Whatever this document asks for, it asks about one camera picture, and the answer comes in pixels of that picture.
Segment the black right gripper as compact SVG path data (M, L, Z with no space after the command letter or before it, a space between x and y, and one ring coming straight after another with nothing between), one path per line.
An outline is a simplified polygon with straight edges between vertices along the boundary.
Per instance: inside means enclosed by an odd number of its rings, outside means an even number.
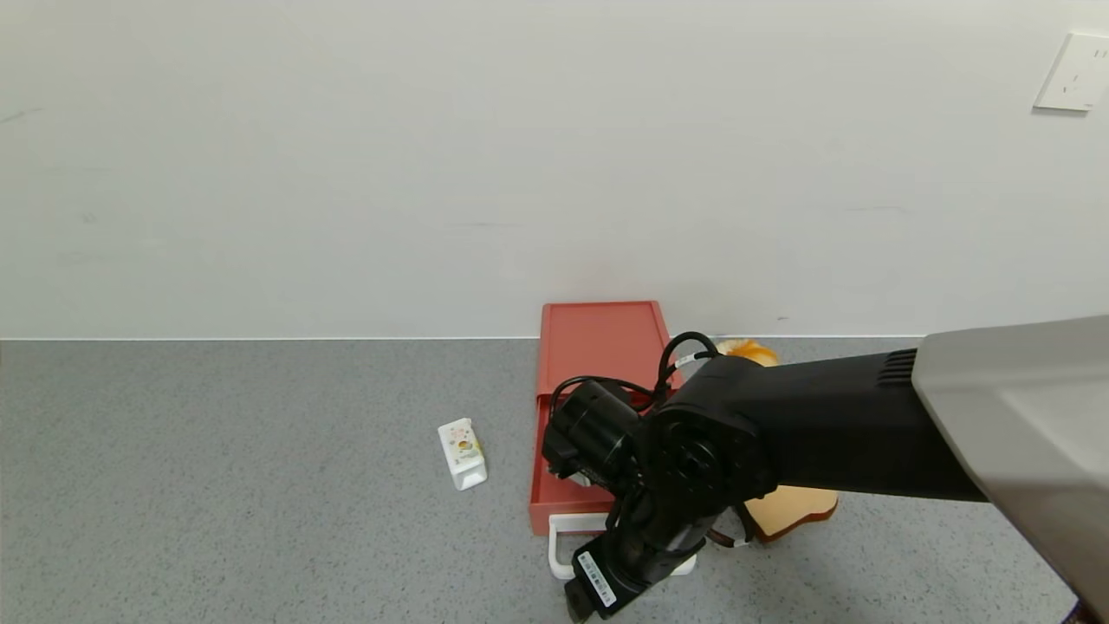
M601 536L578 548L574 576L563 585L567 616L586 623L593 616L614 617L678 567L692 561L708 543L720 514L627 512Z

